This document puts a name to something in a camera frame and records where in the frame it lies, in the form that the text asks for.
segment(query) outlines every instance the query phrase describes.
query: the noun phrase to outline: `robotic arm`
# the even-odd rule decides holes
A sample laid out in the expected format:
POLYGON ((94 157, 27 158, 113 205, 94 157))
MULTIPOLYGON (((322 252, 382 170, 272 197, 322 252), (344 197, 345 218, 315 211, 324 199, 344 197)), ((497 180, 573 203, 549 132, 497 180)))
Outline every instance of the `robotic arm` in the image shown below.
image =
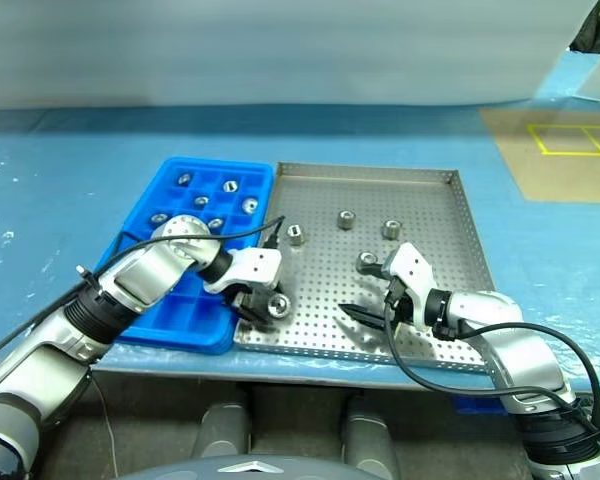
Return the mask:
MULTIPOLYGON (((543 387, 568 405, 577 402, 551 348, 536 333, 501 329, 471 336, 482 327, 522 322, 522 312, 510 298, 497 292, 450 292, 440 289, 431 265, 410 243, 403 243, 380 265, 362 253, 356 264, 361 274, 390 281, 385 305, 393 321, 355 305, 341 305, 353 319, 381 328, 386 321, 431 329, 439 340, 467 337, 482 356, 498 389, 543 387)), ((600 480, 600 445, 596 438, 553 399, 541 394, 506 395, 509 412, 527 452, 534 478, 542 480, 600 480)))
MULTIPOLYGON (((152 239, 209 234, 196 217, 180 215, 156 229, 152 239)), ((90 365, 187 270, 202 277, 209 293, 224 293, 228 300, 239 294, 233 307, 266 322, 251 296, 257 292, 265 304, 283 297, 275 291, 280 264, 276 249, 227 252, 218 240, 174 239, 131 251, 97 278, 79 270, 86 281, 75 298, 44 318, 0 361, 0 478, 27 475, 39 430, 60 422, 88 386, 90 365)))

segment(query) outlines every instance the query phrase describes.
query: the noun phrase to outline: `metal tray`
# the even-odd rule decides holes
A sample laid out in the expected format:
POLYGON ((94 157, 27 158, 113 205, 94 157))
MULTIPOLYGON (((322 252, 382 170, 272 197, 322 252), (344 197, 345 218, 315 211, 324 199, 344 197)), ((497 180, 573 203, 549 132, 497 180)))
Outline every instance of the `metal tray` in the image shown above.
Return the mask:
MULTIPOLYGON (((356 303, 381 313, 387 282, 355 270, 359 252, 380 261, 400 242, 412 242, 433 265, 441 288, 492 290, 493 282, 469 205, 455 170, 410 170, 282 163, 267 216, 286 215, 308 240, 292 247, 283 235, 281 285, 294 309, 263 333, 240 321, 234 341, 243 348, 374 362, 393 361, 383 333, 350 320, 339 303, 356 303), (353 229, 336 226, 341 210, 356 213, 353 229), (402 222, 399 240, 382 238, 386 219, 402 222)), ((402 325, 398 345, 413 363, 483 370, 464 342, 439 342, 402 325)))

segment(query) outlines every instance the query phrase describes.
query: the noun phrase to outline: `white wall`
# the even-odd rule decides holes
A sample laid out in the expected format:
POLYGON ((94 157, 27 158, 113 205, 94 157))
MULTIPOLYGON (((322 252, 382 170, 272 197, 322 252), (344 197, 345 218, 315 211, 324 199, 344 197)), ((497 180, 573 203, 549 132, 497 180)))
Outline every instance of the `white wall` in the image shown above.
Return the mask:
POLYGON ((532 96, 594 0, 0 0, 0 108, 532 96))

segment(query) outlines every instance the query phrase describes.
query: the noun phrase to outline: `floor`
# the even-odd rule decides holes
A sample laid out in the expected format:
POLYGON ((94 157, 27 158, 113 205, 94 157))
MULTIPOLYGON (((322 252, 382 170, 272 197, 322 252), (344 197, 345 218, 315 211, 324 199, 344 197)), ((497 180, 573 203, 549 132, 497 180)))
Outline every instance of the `floor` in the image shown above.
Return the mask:
MULTIPOLYGON (((238 385, 229 382, 98 373, 116 440, 120 475, 189 457, 206 408, 247 394, 253 451, 340 457, 344 401, 360 390, 238 385)), ((530 479, 506 417, 458 415, 451 399, 430 393, 362 392, 385 418, 404 479, 530 479)), ((37 478, 113 478, 111 444, 93 387, 61 427, 49 432, 37 478)))

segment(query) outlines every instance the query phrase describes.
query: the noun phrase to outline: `perforated metal sheet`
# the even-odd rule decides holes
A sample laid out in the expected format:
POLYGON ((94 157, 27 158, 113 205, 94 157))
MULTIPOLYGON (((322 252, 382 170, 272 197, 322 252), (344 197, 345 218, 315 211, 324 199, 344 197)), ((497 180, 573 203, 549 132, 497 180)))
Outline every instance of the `perforated metal sheet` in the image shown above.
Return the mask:
MULTIPOLYGON (((493 282, 484 259, 457 171, 354 168, 281 164, 268 217, 287 216, 308 241, 292 247, 281 239, 281 284, 293 312, 278 330, 263 333, 241 321, 234 340, 251 350, 393 361, 383 333, 350 320, 339 303, 381 312, 386 281, 355 270, 359 252, 382 261, 400 242, 412 242, 433 265, 441 288, 489 290, 493 282), (352 230, 337 228, 341 210, 356 213, 352 230), (400 238, 382 238, 384 220, 402 222, 400 238)), ((464 342, 439 342, 429 333, 401 325, 398 345, 414 363, 482 370, 475 350, 464 342)))

